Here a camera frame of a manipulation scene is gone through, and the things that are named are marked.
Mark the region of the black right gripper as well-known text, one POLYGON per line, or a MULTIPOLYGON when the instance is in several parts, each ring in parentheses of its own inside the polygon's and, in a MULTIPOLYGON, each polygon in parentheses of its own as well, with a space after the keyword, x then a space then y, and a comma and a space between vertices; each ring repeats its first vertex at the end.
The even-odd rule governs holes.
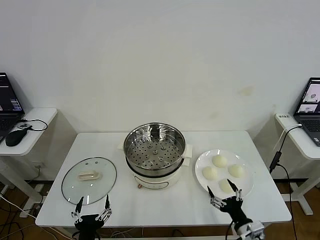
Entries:
POLYGON ((242 210, 243 194, 242 189, 239 189, 232 181, 227 179, 228 184, 234 191, 235 195, 225 199, 221 199, 213 194, 209 186, 207 190, 210 196, 210 204, 215 208, 220 208, 221 212, 228 213, 235 225, 235 227, 242 227, 246 224, 252 223, 253 221, 246 216, 242 210))

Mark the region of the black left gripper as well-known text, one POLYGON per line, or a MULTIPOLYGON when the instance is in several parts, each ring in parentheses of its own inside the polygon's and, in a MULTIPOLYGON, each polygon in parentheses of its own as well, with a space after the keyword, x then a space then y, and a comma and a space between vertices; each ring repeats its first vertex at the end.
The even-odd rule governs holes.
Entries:
POLYGON ((74 239, 77 240, 95 240, 101 239, 97 232, 102 228, 105 222, 112 215, 109 195, 106 195, 104 210, 98 214, 90 214, 81 216, 84 197, 82 196, 75 206, 75 210, 71 212, 71 217, 74 219, 74 226, 77 231, 74 233, 74 239))

